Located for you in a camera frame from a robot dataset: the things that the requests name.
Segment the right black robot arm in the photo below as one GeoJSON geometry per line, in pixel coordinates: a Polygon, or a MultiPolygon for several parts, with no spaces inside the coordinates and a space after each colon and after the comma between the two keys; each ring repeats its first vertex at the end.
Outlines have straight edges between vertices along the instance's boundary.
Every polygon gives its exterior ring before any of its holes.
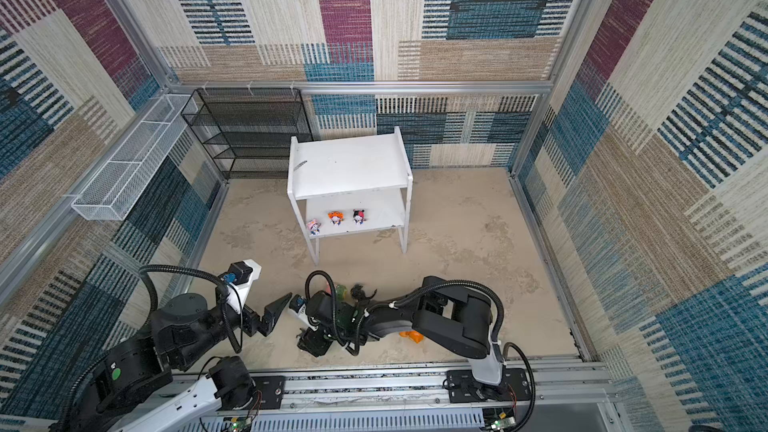
{"type": "Polygon", "coordinates": [[[470,364],[471,377],[464,384],[488,399],[493,393],[513,393],[507,381],[505,357],[499,335],[504,323],[502,300],[488,286],[465,279],[426,277],[414,291],[393,299],[376,301],[360,286],[353,288],[353,304],[342,301],[330,275],[316,270],[328,288],[305,290],[289,302],[290,310],[306,325],[298,347],[314,357],[324,356],[337,344],[358,356],[371,341],[405,332],[416,332],[470,364]]]}

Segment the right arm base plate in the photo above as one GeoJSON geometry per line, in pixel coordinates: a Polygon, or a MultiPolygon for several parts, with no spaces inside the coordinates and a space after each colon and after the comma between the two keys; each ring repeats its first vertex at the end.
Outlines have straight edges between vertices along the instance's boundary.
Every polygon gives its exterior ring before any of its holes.
{"type": "Polygon", "coordinates": [[[531,379],[522,368],[504,368],[498,385],[477,381],[470,370],[449,370],[443,381],[451,403],[520,402],[533,395],[531,379]]]}

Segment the orange crab hood Doraemon figure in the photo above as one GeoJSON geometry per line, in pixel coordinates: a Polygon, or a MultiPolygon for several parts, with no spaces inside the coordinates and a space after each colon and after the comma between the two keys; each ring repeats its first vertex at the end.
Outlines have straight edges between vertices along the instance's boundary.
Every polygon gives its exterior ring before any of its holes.
{"type": "Polygon", "coordinates": [[[344,214],[340,211],[329,212],[328,217],[333,225],[340,225],[344,220],[344,214]]]}

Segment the red hat Doraemon figure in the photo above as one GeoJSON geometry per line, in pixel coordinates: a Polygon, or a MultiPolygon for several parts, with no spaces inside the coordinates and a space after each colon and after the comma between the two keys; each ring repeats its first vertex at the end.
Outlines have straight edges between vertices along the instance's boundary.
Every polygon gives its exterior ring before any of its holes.
{"type": "Polygon", "coordinates": [[[357,225],[362,225],[366,218],[365,218],[365,210],[364,209],[355,209],[353,211],[353,220],[357,225]]]}

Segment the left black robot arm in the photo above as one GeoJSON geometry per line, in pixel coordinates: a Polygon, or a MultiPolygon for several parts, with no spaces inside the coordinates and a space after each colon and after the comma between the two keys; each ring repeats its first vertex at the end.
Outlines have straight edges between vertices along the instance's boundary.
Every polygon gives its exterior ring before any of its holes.
{"type": "Polygon", "coordinates": [[[268,336],[275,328],[291,296],[285,294],[258,314],[246,304],[257,278],[253,261],[240,261],[214,275],[176,265],[150,264],[139,268],[150,307],[139,330],[110,348],[75,380],[53,431],[106,431],[133,411],[155,391],[168,385],[175,370],[186,371],[214,346],[229,341],[234,353],[243,338],[268,336]],[[184,275],[205,280],[215,287],[215,304],[195,293],[159,303],[152,280],[155,273],[184,275]]]}

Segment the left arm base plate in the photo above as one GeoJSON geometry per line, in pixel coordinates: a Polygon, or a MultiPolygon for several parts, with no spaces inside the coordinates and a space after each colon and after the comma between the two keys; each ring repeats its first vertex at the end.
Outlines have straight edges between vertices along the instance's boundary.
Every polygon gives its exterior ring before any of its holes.
{"type": "Polygon", "coordinates": [[[234,402],[222,405],[222,408],[250,415],[262,410],[277,410],[282,404],[285,383],[286,377],[282,375],[252,377],[244,386],[235,389],[234,402]]]}

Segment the pink hood Doraemon figure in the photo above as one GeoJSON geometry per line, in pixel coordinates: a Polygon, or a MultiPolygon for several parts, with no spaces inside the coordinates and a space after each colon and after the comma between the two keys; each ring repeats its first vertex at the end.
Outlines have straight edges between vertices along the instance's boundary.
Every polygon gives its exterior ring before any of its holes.
{"type": "Polygon", "coordinates": [[[310,220],[306,226],[311,236],[318,236],[320,234],[321,223],[316,219],[310,220]]]}

